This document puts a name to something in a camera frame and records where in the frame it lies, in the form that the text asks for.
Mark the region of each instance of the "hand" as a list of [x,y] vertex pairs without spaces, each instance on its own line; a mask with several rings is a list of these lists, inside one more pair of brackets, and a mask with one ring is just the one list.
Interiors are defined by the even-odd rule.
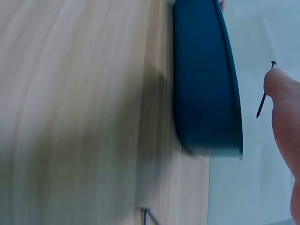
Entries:
[[218,0],[218,1],[219,1],[220,5],[221,5],[222,11],[224,11],[224,9],[225,9],[225,0]]
[[264,90],[273,100],[272,126],[276,144],[296,179],[291,213],[300,225],[300,83],[276,68],[266,74]]

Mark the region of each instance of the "blue plastic container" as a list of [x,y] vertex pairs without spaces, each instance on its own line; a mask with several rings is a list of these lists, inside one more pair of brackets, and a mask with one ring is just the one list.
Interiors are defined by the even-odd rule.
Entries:
[[177,135],[192,153],[242,156],[240,97],[217,0],[176,0],[174,102]]

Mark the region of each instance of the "nail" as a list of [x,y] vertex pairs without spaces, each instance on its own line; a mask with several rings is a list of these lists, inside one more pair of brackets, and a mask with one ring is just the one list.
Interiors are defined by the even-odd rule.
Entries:
[[[271,63],[272,63],[271,69],[273,69],[274,66],[276,65],[276,62],[275,62],[275,61],[272,61]],[[262,100],[261,100],[261,103],[260,103],[260,105],[259,105],[259,107],[258,107],[258,111],[257,111],[257,114],[256,114],[256,118],[258,118],[259,115],[261,114],[261,111],[262,111],[263,104],[264,104],[264,101],[265,101],[265,99],[266,99],[266,96],[267,96],[266,93],[264,93],[263,96],[262,96]]]

